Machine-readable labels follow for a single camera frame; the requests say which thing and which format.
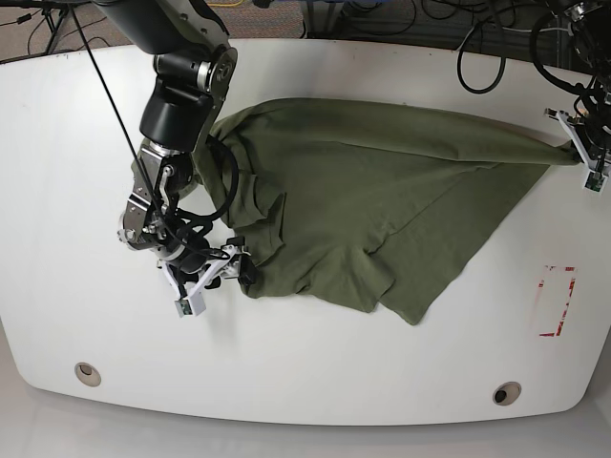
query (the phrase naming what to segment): olive green fabric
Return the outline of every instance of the olive green fabric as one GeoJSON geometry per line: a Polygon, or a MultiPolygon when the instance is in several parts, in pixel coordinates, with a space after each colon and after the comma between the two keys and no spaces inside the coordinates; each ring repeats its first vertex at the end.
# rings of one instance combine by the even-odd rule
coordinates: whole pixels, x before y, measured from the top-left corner
{"type": "MultiPolygon", "coordinates": [[[[455,279],[560,149],[473,116],[370,102],[283,99],[218,122],[240,164],[225,223],[260,278],[251,298],[314,295],[408,323],[455,279]]],[[[194,161],[217,206],[228,164],[194,161]]]]}

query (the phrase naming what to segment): circular hole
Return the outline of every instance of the circular hole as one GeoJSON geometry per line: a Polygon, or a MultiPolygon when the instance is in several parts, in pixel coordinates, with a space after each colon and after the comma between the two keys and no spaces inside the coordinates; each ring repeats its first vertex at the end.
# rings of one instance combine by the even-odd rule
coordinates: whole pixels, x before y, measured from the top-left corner
{"type": "Polygon", "coordinates": [[[76,378],[86,386],[98,386],[102,383],[99,372],[90,364],[78,363],[74,367],[76,378]]]}
{"type": "Polygon", "coordinates": [[[497,406],[510,406],[519,397],[522,387],[518,382],[509,382],[501,385],[493,394],[493,401],[497,406]]]}

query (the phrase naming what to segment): white table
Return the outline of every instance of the white table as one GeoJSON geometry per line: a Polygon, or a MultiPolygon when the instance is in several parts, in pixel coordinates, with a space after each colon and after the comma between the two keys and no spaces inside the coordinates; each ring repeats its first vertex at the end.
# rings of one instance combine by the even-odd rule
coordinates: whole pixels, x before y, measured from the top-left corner
{"type": "MultiPolygon", "coordinates": [[[[477,96],[460,89],[451,52],[310,40],[234,46],[240,61],[222,115],[278,97],[355,98],[482,115],[560,142],[542,112],[572,104],[526,63],[509,62],[500,86],[477,96]]],[[[131,47],[95,55],[137,145],[151,57],[131,47]]],[[[483,86],[496,65],[469,55],[466,77],[483,86]]],[[[548,172],[416,327],[381,306],[366,315],[307,297],[254,302],[230,281],[206,293],[204,314],[179,319],[154,256],[116,240],[131,159],[87,55],[0,67],[0,100],[0,317],[30,385],[123,406],[318,425],[467,422],[581,399],[611,323],[611,249],[602,242],[611,198],[582,191],[579,167],[548,172]],[[545,307],[555,307],[553,294],[536,306],[544,265],[578,268],[554,338],[538,335],[551,320],[545,307]],[[101,372],[101,386],[76,379],[79,362],[101,372]],[[510,381],[521,383],[520,398],[496,406],[494,390],[510,381]]],[[[211,206],[202,190],[187,204],[211,206]]],[[[226,233],[217,226],[213,239],[226,233]]]]}

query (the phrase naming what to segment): gray floor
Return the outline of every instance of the gray floor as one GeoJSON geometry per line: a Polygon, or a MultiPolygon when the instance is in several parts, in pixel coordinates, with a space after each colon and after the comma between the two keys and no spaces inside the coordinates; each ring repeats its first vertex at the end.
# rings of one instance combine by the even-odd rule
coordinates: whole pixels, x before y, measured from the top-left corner
{"type": "MultiPolygon", "coordinates": [[[[233,0],[219,0],[219,3],[233,3],[233,0]]],[[[214,7],[214,10],[234,38],[296,38],[303,30],[299,4],[295,1],[277,1],[268,10],[262,10],[255,7],[251,0],[245,0],[235,8],[214,7]]],[[[14,21],[17,17],[34,11],[36,10],[0,8],[0,24],[14,21]]],[[[92,4],[79,6],[76,12],[81,26],[104,18],[104,15],[92,4]]],[[[0,27],[0,60],[43,52],[51,36],[44,23],[32,35],[30,52],[28,52],[28,38],[42,19],[38,13],[31,21],[24,24],[0,27]]],[[[68,18],[61,27],[60,36],[63,37],[74,30],[74,22],[72,18],[68,18]]],[[[111,46],[129,44],[129,41],[108,19],[85,27],[84,31],[88,39],[101,37],[111,46]]],[[[81,46],[82,42],[78,33],[72,33],[59,40],[56,50],[77,50],[81,46]]],[[[90,46],[103,48],[106,44],[102,40],[95,39],[90,46]]]]}

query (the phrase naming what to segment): metal grommet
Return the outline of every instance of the metal grommet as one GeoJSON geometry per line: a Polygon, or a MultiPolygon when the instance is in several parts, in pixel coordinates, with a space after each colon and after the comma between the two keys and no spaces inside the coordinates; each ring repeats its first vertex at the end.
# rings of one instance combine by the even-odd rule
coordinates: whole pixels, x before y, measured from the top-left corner
{"type": "Polygon", "coordinates": [[[95,387],[102,383],[99,372],[97,372],[95,367],[87,363],[78,363],[74,367],[74,374],[76,374],[76,378],[86,386],[95,387]]]}
{"type": "Polygon", "coordinates": [[[522,386],[518,382],[508,382],[501,385],[493,394],[493,402],[497,406],[510,406],[519,397],[522,386]]]}

